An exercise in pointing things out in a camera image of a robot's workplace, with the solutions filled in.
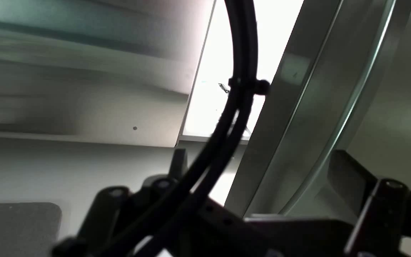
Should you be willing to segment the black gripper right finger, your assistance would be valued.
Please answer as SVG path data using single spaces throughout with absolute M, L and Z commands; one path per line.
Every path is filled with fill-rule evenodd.
M 411 237 L 411 189 L 377 177 L 344 150 L 330 159 L 329 180 L 357 216 L 344 249 L 347 257 L 407 257 L 400 250 Z

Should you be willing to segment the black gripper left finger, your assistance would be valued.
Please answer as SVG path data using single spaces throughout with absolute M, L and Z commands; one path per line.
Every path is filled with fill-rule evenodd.
M 144 180 L 137 193 L 114 186 L 100 190 L 79 233 L 57 243 L 52 257 L 132 257 L 180 206 L 174 195 L 187 169 L 187 152 L 176 149 L 167 175 Z

